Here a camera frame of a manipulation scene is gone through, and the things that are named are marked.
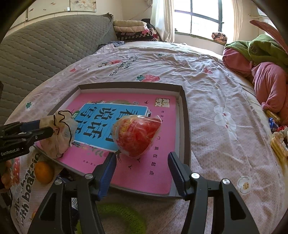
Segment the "cream mesh drawstring pouch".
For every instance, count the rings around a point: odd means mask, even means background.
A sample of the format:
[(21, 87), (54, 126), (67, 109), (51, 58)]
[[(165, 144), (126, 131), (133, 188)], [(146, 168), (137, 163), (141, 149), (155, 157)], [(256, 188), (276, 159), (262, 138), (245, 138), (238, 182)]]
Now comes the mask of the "cream mesh drawstring pouch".
[(53, 134), (49, 138), (40, 140), (40, 148), (50, 158), (61, 158), (75, 138), (77, 121), (72, 119), (71, 111), (60, 110), (52, 116), (41, 118), (40, 128), (43, 127), (51, 127)]

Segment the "red surprise egg toy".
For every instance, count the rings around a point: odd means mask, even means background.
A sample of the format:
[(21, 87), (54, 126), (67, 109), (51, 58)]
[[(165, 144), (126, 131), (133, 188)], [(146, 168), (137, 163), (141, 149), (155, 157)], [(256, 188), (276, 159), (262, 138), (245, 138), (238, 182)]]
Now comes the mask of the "red surprise egg toy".
[(152, 144), (161, 124), (159, 116), (123, 116), (111, 130), (112, 140), (117, 146), (116, 152), (130, 158), (141, 156)]

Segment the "grey shallow cardboard box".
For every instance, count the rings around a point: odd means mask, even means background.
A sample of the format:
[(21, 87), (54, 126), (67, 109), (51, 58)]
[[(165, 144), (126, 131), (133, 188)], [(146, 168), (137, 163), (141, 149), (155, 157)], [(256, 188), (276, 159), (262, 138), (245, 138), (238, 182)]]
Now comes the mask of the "grey shallow cardboard box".
[(175, 152), (190, 163), (190, 125), (180, 85), (145, 82), (91, 83), (75, 87), (52, 109), (71, 111), (75, 140), (56, 162), (78, 175), (91, 173), (117, 149), (113, 124), (129, 114), (159, 117), (161, 126), (148, 150), (137, 158), (120, 155), (111, 186), (139, 195), (177, 198), (167, 158)]

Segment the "pink and blue book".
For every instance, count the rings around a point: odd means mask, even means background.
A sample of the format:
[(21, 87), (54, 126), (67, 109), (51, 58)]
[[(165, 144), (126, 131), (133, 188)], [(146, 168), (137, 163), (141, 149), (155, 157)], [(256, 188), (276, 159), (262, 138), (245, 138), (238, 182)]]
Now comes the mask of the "pink and blue book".
[(115, 152), (114, 186), (153, 195), (170, 193), (167, 156), (175, 150), (174, 96), (77, 91), (60, 109), (68, 110), (78, 126), (59, 163), (87, 174)]

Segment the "wall painting panels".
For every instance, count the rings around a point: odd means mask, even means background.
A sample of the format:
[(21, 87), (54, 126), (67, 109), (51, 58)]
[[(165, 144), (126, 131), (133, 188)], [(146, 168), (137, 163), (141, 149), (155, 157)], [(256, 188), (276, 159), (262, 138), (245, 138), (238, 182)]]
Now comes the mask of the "wall painting panels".
[(14, 22), (15, 25), (38, 17), (73, 11), (96, 12), (96, 1), (90, 0), (37, 0)]

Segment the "blue snack packet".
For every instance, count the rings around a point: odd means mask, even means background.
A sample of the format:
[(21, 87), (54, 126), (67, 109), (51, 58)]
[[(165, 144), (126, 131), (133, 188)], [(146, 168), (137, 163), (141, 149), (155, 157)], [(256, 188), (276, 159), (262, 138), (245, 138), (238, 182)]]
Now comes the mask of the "blue snack packet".
[[(63, 169), (57, 176), (64, 184), (75, 181), (75, 174), (67, 169)], [(66, 212), (69, 214), (71, 227), (74, 230), (77, 229), (77, 223), (79, 221), (79, 211), (77, 207), (77, 199), (75, 197), (67, 196), (66, 200)]]

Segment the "white curtain left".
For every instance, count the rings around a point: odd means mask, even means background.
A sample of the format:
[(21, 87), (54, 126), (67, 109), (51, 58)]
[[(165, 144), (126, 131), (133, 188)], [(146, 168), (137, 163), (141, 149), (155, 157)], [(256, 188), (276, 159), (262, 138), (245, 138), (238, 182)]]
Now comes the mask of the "white curtain left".
[(175, 27), (173, 25), (174, 1), (154, 0), (152, 3), (151, 24), (156, 28), (162, 41), (175, 41)]

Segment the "white curtain right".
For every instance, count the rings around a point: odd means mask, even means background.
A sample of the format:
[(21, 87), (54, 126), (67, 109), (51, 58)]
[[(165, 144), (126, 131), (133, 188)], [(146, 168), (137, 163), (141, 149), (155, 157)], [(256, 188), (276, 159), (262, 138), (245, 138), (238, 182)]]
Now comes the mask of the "white curtain right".
[(241, 30), (244, 22), (244, 8), (242, 0), (232, 0), (233, 15), (234, 15), (234, 33), (233, 40), (240, 39)]

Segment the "grey quilted headboard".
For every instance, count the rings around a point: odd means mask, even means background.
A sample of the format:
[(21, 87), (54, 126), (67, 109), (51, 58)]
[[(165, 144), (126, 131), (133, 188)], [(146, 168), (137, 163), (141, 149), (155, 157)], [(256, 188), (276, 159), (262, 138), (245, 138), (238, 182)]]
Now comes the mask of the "grey quilted headboard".
[(117, 39), (112, 14), (67, 15), (30, 24), (1, 42), (1, 124), (36, 87)]

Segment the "patterned item on windowsill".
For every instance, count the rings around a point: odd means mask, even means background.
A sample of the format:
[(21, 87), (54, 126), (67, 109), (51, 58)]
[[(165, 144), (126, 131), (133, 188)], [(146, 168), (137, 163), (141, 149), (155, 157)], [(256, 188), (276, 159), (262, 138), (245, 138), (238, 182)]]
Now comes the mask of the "patterned item on windowsill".
[(223, 45), (225, 45), (228, 40), (227, 36), (221, 32), (212, 33), (211, 37), (214, 41)]

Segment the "window with dark frame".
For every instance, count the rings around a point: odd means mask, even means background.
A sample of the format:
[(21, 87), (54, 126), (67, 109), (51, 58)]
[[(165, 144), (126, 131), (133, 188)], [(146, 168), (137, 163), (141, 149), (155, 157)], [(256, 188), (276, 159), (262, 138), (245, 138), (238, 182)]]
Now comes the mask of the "window with dark frame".
[(213, 33), (223, 33), (233, 39), (234, 10), (232, 1), (174, 1), (175, 31), (212, 39)]

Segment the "stack of folded blankets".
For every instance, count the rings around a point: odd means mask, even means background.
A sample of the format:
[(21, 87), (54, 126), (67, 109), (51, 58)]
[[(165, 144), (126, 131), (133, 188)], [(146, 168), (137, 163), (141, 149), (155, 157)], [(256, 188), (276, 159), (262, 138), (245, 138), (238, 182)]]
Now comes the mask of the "stack of folded blankets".
[(123, 21), (113, 22), (114, 31), (119, 41), (162, 41), (156, 28), (150, 23), (150, 19), (141, 21)]

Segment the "green blanket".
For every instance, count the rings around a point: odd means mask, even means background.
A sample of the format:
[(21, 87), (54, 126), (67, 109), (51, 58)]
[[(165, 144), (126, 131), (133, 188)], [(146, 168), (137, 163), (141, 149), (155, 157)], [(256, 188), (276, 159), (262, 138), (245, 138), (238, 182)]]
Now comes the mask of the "green blanket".
[(254, 65), (272, 62), (287, 72), (287, 53), (268, 35), (261, 34), (252, 41), (234, 41), (226, 44), (224, 48), (236, 50)]

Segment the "white curtain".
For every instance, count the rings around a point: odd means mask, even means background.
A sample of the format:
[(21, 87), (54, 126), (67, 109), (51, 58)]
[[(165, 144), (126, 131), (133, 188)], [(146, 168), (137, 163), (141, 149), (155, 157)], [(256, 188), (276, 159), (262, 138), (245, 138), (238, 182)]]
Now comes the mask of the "white curtain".
[(234, 33), (233, 40), (240, 39), (241, 30), (244, 22), (244, 8), (242, 0), (232, 0), (233, 15), (234, 15)]
[(154, 0), (152, 3), (151, 24), (156, 28), (162, 41), (175, 41), (175, 27), (173, 25), (174, 1)]

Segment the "orange tangerine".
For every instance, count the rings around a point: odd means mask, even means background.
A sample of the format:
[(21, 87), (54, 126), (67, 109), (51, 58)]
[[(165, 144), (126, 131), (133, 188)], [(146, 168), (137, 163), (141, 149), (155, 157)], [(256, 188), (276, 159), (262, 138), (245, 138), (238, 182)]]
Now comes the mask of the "orange tangerine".
[(1, 177), (1, 181), (4, 185), (4, 188), (1, 189), (1, 193), (7, 193), (12, 186), (12, 179), (11, 179), (11, 161), (6, 161), (5, 163), (5, 172)]
[(49, 184), (54, 178), (54, 168), (45, 161), (37, 162), (34, 171), (36, 179), (41, 184)]

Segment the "snack pile at bedside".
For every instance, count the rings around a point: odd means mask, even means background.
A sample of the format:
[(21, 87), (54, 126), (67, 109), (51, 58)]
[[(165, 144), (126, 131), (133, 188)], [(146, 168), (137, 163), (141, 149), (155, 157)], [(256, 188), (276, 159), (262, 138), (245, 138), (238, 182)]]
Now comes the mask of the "snack pile at bedside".
[(270, 110), (266, 110), (265, 114), (269, 118), (269, 126), (272, 132), (270, 145), (279, 161), (287, 165), (287, 126), (280, 125), (281, 119)]

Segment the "pink crumpled quilt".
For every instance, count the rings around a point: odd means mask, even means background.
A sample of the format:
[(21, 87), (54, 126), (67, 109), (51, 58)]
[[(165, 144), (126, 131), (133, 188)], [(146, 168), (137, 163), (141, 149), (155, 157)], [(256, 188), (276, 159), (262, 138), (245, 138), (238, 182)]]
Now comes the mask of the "pink crumpled quilt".
[(287, 125), (287, 72), (267, 61), (254, 66), (232, 48), (224, 50), (222, 60), (227, 68), (253, 84), (256, 99), (262, 109), (277, 114), (280, 123)]

